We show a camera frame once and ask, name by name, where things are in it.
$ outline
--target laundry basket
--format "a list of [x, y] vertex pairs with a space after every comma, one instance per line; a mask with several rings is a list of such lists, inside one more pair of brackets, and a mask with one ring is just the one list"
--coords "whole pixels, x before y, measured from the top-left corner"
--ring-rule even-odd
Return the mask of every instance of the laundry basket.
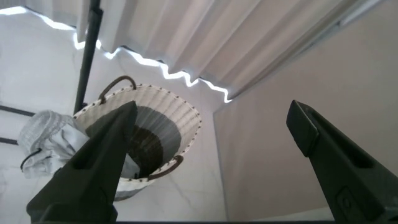
[[[129, 80], [131, 85], [105, 96], [121, 80]], [[187, 101], [161, 87], [136, 85], [129, 76], [119, 77], [109, 84], [97, 101], [77, 112], [74, 118], [88, 128], [102, 116], [130, 101], [135, 101], [137, 105], [136, 126], [157, 135], [166, 153], [163, 154], [161, 166], [148, 177], [121, 177], [115, 201], [132, 197], [155, 179], [176, 169], [183, 162], [183, 155], [192, 146], [201, 126], [199, 112]]]

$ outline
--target basket rim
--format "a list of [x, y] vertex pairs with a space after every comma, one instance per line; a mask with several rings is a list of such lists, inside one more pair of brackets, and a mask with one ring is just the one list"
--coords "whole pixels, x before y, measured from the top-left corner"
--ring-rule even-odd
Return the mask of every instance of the basket rim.
[[[145, 87], [156, 88], [159, 91], [163, 91], [166, 94], [174, 97], [176, 100], [180, 100], [182, 103], [185, 103], [186, 105], [188, 105], [191, 108], [191, 110], [193, 110], [197, 114], [197, 116], [199, 117], [200, 123], [202, 122], [199, 111], [194, 106], [192, 106], [187, 100], [184, 100], [183, 98], [181, 98], [180, 96], [176, 95], [172, 91], [169, 91], [169, 90], [167, 90], [165, 88], [162, 88], [162, 87], [159, 87], [159, 86], [155, 86], [155, 85], [138, 84], [136, 90], [133, 90], [132, 85], [126, 86], [126, 87], [122, 87], [122, 88], [114, 91], [113, 93], [109, 93], [108, 95], [106, 95], [105, 99], [106, 100], [111, 99], [111, 98], [115, 97], [117, 94], [123, 93], [125, 91], [139, 91], [139, 89], [142, 89], [142, 88], [145, 88]], [[85, 114], [90, 109], [101, 106], [100, 103], [101, 103], [101, 100], [98, 99], [98, 100], [88, 104], [87, 106], [82, 108], [80, 111], [76, 112], [73, 115], [73, 118], [78, 119], [81, 115]], [[189, 149], [191, 148], [192, 144], [195, 142], [195, 139], [197, 138], [196, 136], [198, 135], [200, 128], [201, 128], [201, 124], [199, 124], [197, 130], [195, 131], [195, 136], [191, 139], [191, 141], [189, 142], [188, 146], [178, 154], [179, 156], [183, 156], [183, 155], [185, 155], [185, 153], [187, 153], [189, 151]], [[176, 162], [176, 160], [174, 158], [169, 160], [162, 167], [158, 168], [153, 173], [151, 173], [151, 175], [158, 174], [158, 173], [166, 170], [167, 168], [171, 167], [171, 165], [173, 165], [175, 162]], [[144, 178], [140, 178], [140, 179], [129, 179], [129, 178], [120, 177], [120, 179], [119, 179], [119, 182], [135, 182], [135, 183], [152, 182], [152, 181], [153, 180], [148, 180], [148, 177], [144, 177]]]

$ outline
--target woven basket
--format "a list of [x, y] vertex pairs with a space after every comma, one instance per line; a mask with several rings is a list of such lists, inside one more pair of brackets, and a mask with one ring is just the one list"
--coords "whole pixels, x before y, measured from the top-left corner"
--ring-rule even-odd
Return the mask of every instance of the woven basket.
[[[129, 80], [132, 85], [105, 96], [121, 80]], [[155, 179], [163, 177], [176, 169], [182, 163], [183, 155], [192, 146], [201, 125], [199, 112], [194, 106], [187, 103], [187, 101], [161, 87], [143, 84], [136, 85], [134, 80], [129, 76], [119, 77], [109, 84], [100, 94], [99, 100], [77, 112], [74, 118], [83, 127], [88, 128], [100, 117], [130, 101], [135, 101], [138, 107], [136, 125], [143, 120], [140, 118], [146, 115], [145, 110], [141, 110], [140, 106], [150, 108], [171, 120], [177, 127], [181, 137], [180, 142], [176, 142], [179, 143], [176, 144], [178, 149], [172, 155], [172, 159], [165, 162], [159, 169], [151, 173], [150, 176], [140, 179], [120, 178], [115, 201], [132, 197], [144, 187], [152, 184]], [[151, 131], [151, 128], [154, 128], [154, 124], [150, 124], [150, 119], [147, 121], [144, 120], [138, 126], [149, 129], [149, 131]]]

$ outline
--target crumpled fabric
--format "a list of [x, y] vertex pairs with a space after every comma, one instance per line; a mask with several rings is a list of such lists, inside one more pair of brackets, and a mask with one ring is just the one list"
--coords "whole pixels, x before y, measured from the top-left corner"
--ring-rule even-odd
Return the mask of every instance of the crumpled fabric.
[[26, 178], [54, 174], [89, 137], [71, 116], [46, 110], [35, 114], [22, 128], [18, 145], [29, 157], [21, 164]]

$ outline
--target beige wall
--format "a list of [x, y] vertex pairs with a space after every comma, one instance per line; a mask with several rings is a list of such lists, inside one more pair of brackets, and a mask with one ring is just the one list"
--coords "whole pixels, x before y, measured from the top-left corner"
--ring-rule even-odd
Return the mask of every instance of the beige wall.
[[386, 1], [215, 113], [230, 220], [327, 206], [285, 124], [295, 99], [398, 174], [398, 1]]

